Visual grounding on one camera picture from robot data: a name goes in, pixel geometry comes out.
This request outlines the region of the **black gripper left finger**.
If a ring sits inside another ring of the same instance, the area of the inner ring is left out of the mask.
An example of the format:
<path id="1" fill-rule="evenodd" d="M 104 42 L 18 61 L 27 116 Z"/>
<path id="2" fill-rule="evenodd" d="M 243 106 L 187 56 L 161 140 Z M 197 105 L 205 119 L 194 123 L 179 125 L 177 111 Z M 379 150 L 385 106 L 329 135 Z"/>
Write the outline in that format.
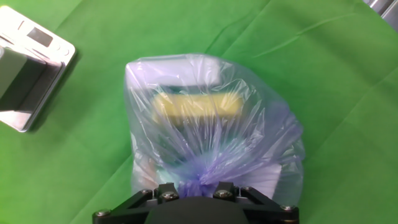
<path id="1" fill-rule="evenodd" d="M 158 205 L 179 199 L 174 183 L 160 184 L 155 189 L 143 189 L 114 209 L 102 209 L 92 214 L 92 224 L 141 224 Z"/>

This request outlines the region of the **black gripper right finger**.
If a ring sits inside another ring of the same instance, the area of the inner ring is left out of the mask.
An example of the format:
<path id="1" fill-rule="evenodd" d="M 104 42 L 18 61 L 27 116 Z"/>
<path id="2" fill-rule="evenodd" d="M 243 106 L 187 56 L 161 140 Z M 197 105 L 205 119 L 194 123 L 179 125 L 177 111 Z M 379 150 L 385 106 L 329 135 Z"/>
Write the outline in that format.
<path id="1" fill-rule="evenodd" d="M 299 224 L 298 207 L 279 205 L 254 187 L 238 187 L 232 182 L 219 182 L 213 198 L 237 206 L 249 223 Z"/>

